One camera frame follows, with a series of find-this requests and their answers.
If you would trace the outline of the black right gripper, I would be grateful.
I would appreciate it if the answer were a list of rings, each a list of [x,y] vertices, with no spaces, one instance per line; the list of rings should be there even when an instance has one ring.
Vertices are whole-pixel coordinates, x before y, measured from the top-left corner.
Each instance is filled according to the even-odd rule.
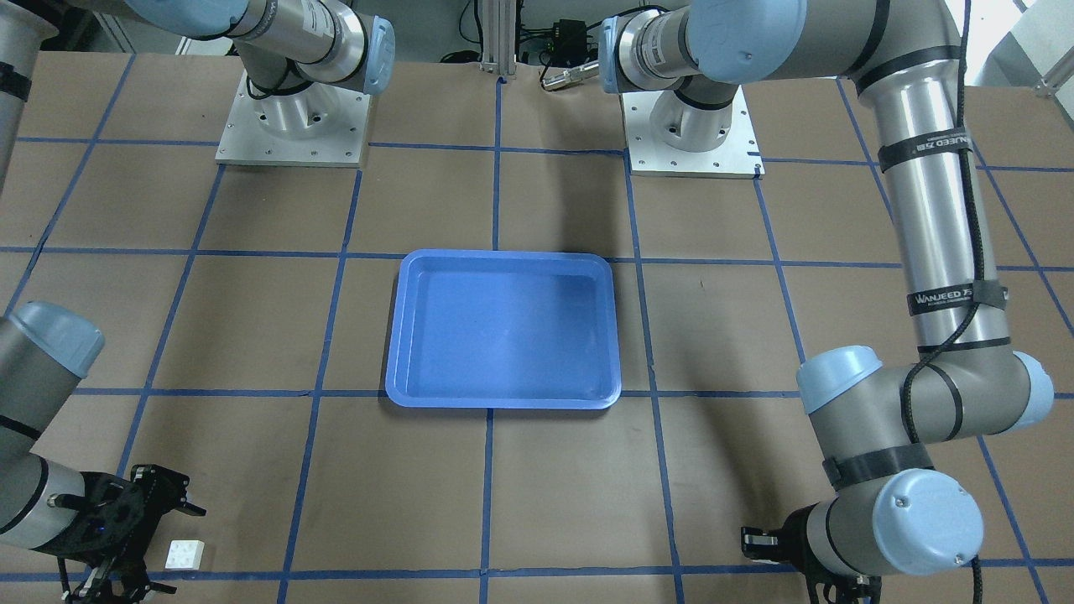
[[[192,503],[190,478],[158,464],[135,464],[128,479],[85,471],[84,492],[46,488],[49,510],[71,510],[73,519],[39,547],[58,560],[64,601],[144,601],[176,587],[153,581],[145,563],[151,540],[166,513],[204,517]]]

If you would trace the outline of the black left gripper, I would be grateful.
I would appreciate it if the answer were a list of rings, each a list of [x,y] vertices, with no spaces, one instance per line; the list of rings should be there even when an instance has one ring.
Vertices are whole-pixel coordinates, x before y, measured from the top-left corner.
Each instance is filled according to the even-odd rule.
[[[882,578],[855,572],[836,553],[827,532],[829,509],[829,503],[799,508],[774,530],[743,524],[742,555],[764,565],[794,566],[810,603],[879,603]]]

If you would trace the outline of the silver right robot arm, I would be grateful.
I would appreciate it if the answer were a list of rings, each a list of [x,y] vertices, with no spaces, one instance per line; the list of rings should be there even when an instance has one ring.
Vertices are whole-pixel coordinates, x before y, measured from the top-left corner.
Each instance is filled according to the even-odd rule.
[[[353,1],[78,1],[186,39],[230,39],[245,70],[219,142],[219,164],[357,166],[368,100],[396,58],[393,25]],[[175,588],[145,557],[166,513],[202,517],[189,477],[135,464],[129,477],[77,471],[32,448],[104,347],[90,320],[49,302],[8,310],[1,325],[3,543],[57,559],[66,603],[141,603]]]

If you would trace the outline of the white block near right arm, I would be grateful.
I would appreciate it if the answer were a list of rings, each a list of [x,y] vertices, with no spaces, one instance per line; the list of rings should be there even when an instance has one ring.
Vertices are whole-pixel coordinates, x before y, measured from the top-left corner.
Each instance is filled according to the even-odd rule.
[[[202,566],[205,553],[203,540],[172,540],[169,543],[164,570],[169,572],[195,572]]]

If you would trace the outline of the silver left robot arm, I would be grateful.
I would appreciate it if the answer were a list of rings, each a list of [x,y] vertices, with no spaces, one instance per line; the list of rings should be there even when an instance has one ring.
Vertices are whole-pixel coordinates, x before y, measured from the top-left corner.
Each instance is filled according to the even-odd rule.
[[[742,528],[742,553],[793,565],[812,603],[879,603],[886,576],[963,566],[982,601],[983,515],[927,446],[1039,425],[1055,389],[1010,344],[966,125],[969,27],[942,1],[693,1],[599,29],[603,89],[659,92],[674,148],[716,148],[715,117],[755,81],[843,76],[871,107],[918,360],[884,366],[844,346],[802,363],[795,382],[834,497],[781,528]]]

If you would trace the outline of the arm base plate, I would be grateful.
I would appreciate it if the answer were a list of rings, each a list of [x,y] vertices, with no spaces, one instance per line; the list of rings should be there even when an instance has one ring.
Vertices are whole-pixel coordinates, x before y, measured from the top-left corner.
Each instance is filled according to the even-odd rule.
[[[629,92],[620,100],[633,175],[759,179],[766,174],[742,88],[732,104],[717,110],[687,106],[673,91]]]
[[[293,95],[253,99],[243,75],[215,153],[218,164],[363,164],[373,96],[315,83]]]

